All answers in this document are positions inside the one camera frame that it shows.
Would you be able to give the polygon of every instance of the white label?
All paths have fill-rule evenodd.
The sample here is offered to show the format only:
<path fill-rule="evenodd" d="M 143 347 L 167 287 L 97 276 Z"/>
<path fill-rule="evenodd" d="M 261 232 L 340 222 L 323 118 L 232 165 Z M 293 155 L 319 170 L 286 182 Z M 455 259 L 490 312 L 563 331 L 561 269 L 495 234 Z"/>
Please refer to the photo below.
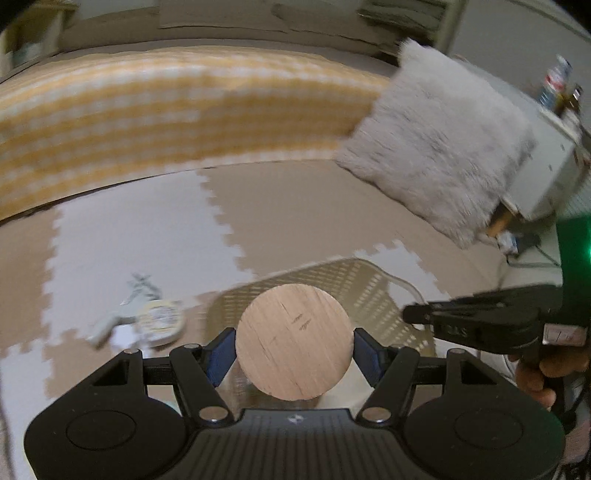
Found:
<path fill-rule="evenodd" d="M 544 325 L 544 345 L 585 346 L 587 329 L 577 325 Z"/>

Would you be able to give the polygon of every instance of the metal screw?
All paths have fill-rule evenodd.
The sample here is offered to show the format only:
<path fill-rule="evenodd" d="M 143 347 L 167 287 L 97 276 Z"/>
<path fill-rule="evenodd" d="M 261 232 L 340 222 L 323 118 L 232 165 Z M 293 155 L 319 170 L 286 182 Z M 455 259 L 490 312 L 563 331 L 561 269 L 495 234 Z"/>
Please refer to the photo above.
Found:
<path fill-rule="evenodd" d="M 223 407 L 205 407 L 199 410 L 199 417 L 211 423 L 222 421 L 228 416 L 228 411 Z"/>
<path fill-rule="evenodd" d="M 392 414 L 387 408 L 370 407 L 361 412 L 361 416 L 371 423 L 383 423 L 389 420 Z"/>

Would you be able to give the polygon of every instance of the white foam tile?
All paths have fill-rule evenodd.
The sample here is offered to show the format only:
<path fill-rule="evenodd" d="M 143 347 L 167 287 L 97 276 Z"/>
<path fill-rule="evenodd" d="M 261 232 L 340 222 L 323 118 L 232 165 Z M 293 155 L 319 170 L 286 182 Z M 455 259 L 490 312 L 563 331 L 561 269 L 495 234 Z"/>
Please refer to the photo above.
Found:
<path fill-rule="evenodd" d="M 0 358 L 2 409 L 10 434 L 10 455 L 15 478 L 35 480 L 25 456 L 23 438 L 31 420 L 52 402 L 46 398 L 45 379 L 51 375 L 51 362 L 43 361 L 43 343 L 31 342 L 31 350 L 9 348 Z"/>
<path fill-rule="evenodd" d="M 426 301 L 449 299 L 446 292 L 437 288 L 435 276 L 421 268 L 418 255 L 408 251 L 401 241 L 393 242 L 388 248 L 383 245 L 375 248 L 376 253 L 368 255 L 365 251 L 358 251 L 355 256 L 369 260 L 387 273 L 409 282 Z M 393 283 L 390 284 L 389 293 L 399 308 L 416 301 L 408 290 Z"/>
<path fill-rule="evenodd" d="M 129 294 L 132 273 L 151 275 L 164 297 L 194 305 L 196 295 L 253 280 L 236 264 L 240 249 L 224 242 L 209 205 L 206 179 L 194 171 L 102 190 L 62 204 L 56 222 L 53 278 L 44 286 L 50 343 L 72 328 L 84 332 Z"/>

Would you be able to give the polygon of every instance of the small logo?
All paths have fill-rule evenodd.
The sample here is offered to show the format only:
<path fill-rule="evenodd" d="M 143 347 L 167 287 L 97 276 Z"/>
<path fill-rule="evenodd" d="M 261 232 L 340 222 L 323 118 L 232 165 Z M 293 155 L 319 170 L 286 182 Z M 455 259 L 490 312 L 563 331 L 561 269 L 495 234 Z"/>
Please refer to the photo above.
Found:
<path fill-rule="evenodd" d="M 587 342 L 587 329 L 578 325 L 544 325 L 544 345 L 584 346 Z"/>
<path fill-rule="evenodd" d="M 460 336 L 463 338 L 468 338 L 468 331 L 463 327 L 457 327 L 455 325 L 445 325 L 441 326 L 441 329 L 446 332 L 448 335 L 453 336 Z"/>
<path fill-rule="evenodd" d="M 296 413 L 295 415 L 291 415 L 290 417 L 287 417 L 287 421 L 289 423 L 292 423 L 293 425 L 299 425 L 300 423 L 302 423 L 304 421 L 304 417 L 302 417 L 301 415 Z"/>

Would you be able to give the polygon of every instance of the shelf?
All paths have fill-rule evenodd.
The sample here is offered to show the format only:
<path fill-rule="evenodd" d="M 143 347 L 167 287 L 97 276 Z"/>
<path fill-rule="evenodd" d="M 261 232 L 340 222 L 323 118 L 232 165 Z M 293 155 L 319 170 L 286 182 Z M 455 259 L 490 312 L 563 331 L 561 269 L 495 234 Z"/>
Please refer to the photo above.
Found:
<path fill-rule="evenodd" d="M 9 76 L 23 64 L 57 52 L 59 36 L 77 8 L 71 2 L 39 0 L 19 15 L 0 34 L 0 77 Z M 31 44 L 31 50 L 15 66 L 15 52 L 24 44 Z"/>

